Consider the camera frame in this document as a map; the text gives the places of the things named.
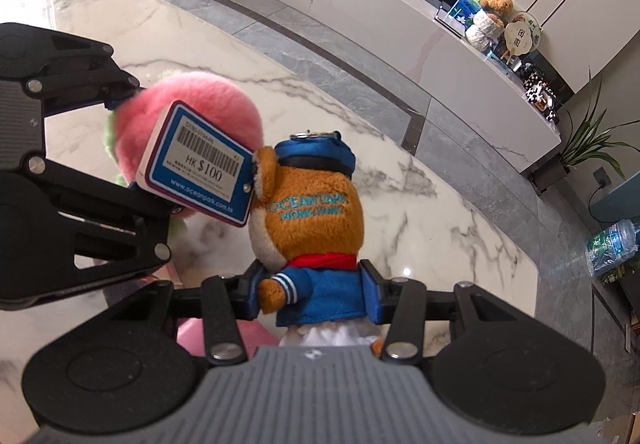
blue sleeve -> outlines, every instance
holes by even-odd
[[[313,286],[305,268],[285,267],[271,278],[284,288],[287,295],[287,305],[311,296]]]

teddy bear's paw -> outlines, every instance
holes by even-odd
[[[380,354],[382,354],[382,347],[385,345],[385,341],[384,339],[378,339],[375,340],[371,345],[371,351],[373,352],[373,355],[376,356],[377,358],[380,358]]]
[[[271,314],[284,307],[286,294],[282,286],[270,278],[258,284],[258,303],[262,312]]]

white skirt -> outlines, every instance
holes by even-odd
[[[380,327],[369,318],[325,321],[292,326],[280,340],[281,347],[351,347],[370,345],[382,337]]]

wall outlet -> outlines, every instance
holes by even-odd
[[[598,184],[600,184],[601,182],[604,182],[605,186],[611,184],[611,179],[602,166],[600,166],[596,171],[593,172],[593,176]]]

striped cuff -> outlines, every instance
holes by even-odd
[[[289,276],[279,272],[272,276],[271,279],[277,281],[284,289],[284,292],[287,295],[287,305],[298,302],[298,290]]]

